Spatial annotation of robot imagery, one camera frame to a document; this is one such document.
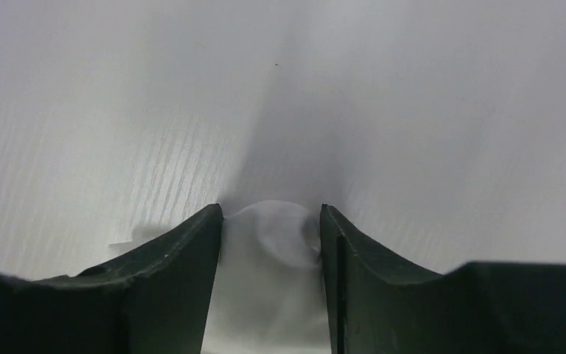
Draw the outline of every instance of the wood grain surface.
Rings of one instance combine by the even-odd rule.
[[[566,262],[566,1],[0,0],[0,271],[264,198]]]

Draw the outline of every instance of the gray surface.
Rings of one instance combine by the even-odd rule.
[[[1,271],[275,196],[438,271],[566,261],[566,1],[0,1]]]

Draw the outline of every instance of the white cloth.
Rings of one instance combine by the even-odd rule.
[[[225,219],[206,354],[329,353],[318,221],[284,201]]]

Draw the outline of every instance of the table surface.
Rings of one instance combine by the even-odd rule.
[[[0,271],[267,198],[566,262],[566,1],[0,1]]]

